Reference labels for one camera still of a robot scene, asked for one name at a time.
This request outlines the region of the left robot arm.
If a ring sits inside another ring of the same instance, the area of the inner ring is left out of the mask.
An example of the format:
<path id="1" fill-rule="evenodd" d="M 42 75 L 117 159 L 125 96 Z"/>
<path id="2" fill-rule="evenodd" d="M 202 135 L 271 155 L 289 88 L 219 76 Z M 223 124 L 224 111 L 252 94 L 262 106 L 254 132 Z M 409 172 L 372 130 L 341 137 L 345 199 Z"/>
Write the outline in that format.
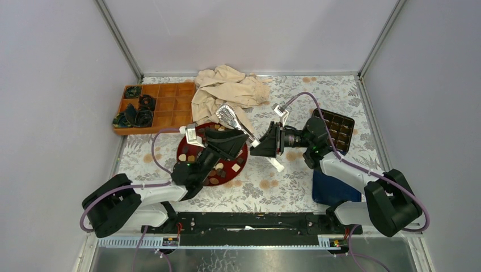
<path id="1" fill-rule="evenodd" d="M 178 222 L 172 202 L 195 197 L 217 163 L 236 159 L 247 139 L 239 130 L 207 129 L 204 149 L 197 160 L 176 163 L 168 179 L 146 183 L 130 180 L 124 173 L 113 176 L 83 200 L 81 229 L 98 238 L 131 228 L 171 232 Z"/>

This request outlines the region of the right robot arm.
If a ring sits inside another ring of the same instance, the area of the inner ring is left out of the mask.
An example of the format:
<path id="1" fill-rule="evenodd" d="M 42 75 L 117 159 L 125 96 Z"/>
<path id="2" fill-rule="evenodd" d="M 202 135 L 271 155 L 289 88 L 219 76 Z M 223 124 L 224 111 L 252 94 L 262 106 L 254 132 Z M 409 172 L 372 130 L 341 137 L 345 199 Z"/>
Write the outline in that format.
<path id="1" fill-rule="evenodd" d="M 326 228 L 340 233 L 347 225 L 373 226 L 386 237 L 399 231 L 409 231 L 408 225 L 423 214 L 422 205 L 415 198 L 400 171 L 378 173 L 348 161 L 334 146 L 325 121 L 319 117 L 308 119 L 303 129 L 284 127 L 272 121 L 259 144 L 250 148 L 252 156 L 275 158 L 286 148 L 302 147 L 306 165 L 326 176 L 331 176 L 365 196 L 364 202 L 343 200 L 326 213 Z"/>

